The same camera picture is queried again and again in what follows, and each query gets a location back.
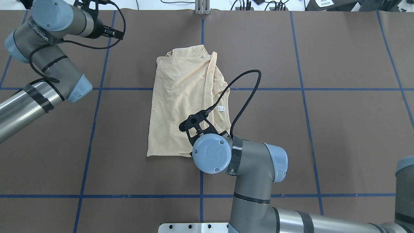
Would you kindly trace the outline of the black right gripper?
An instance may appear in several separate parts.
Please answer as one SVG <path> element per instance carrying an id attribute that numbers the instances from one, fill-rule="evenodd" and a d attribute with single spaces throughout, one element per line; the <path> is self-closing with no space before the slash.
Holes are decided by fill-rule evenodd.
<path id="1" fill-rule="evenodd" d="M 179 124 L 179 130 L 187 134 L 190 143 L 195 143 L 201 136 L 206 134 L 217 134 L 220 136 L 228 135 L 227 131 L 218 133 L 214 125 L 207 119 L 208 114 L 201 110 L 193 115 L 189 115 L 185 121 Z M 195 136 L 190 135 L 190 129 L 194 128 Z"/>

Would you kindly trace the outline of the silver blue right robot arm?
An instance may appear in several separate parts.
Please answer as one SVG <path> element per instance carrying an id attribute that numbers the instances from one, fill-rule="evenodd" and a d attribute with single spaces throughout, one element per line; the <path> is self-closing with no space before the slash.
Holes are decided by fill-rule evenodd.
<path id="1" fill-rule="evenodd" d="M 400 159 L 395 171 L 393 222 L 361 223 L 271 206 L 272 184 L 284 180 L 286 151 L 278 146 L 218 133 L 201 110 L 180 123 L 192 145 L 191 157 L 204 173 L 236 176 L 229 233 L 412 233 L 413 156 Z"/>

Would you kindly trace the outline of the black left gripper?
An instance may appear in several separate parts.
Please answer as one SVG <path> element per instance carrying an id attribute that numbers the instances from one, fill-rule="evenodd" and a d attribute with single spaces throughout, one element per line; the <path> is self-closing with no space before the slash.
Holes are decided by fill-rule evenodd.
<path id="1" fill-rule="evenodd" d="M 123 40 L 125 31 L 119 31 L 110 26 L 104 25 L 99 19 L 99 5 L 113 5 L 120 11 L 120 8 L 111 0 L 76 0 L 74 6 L 81 9 L 85 16 L 85 27 L 78 34 L 80 37 L 97 39 L 100 36 Z"/>

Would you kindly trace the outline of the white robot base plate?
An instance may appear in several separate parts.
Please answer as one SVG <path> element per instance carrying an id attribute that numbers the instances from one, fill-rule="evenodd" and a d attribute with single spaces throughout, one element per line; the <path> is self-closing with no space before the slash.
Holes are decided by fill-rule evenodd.
<path id="1" fill-rule="evenodd" d="M 170 223 L 161 224 L 158 233 L 238 233 L 229 223 Z"/>

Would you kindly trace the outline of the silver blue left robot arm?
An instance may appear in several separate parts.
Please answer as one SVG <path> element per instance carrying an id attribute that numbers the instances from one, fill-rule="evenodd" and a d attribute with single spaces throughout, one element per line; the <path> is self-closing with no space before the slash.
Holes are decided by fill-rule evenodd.
<path id="1" fill-rule="evenodd" d="M 63 0 L 23 0 L 30 11 L 28 19 L 5 40 L 10 56 L 28 63 L 39 79 L 20 88 L 1 103 L 0 140 L 7 139 L 69 100 L 77 102 L 93 86 L 59 47 L 63 43 L 81 46 L 65 40 L 66 35 L 97 39 L 101 36 L 117 39 L 125 34 L 126 25 L 119 31 L 104 25 L 99 19 L 99 5 L 110 4 L 120 12 L 112 0 L 76 0 L 73 5 Z"/>

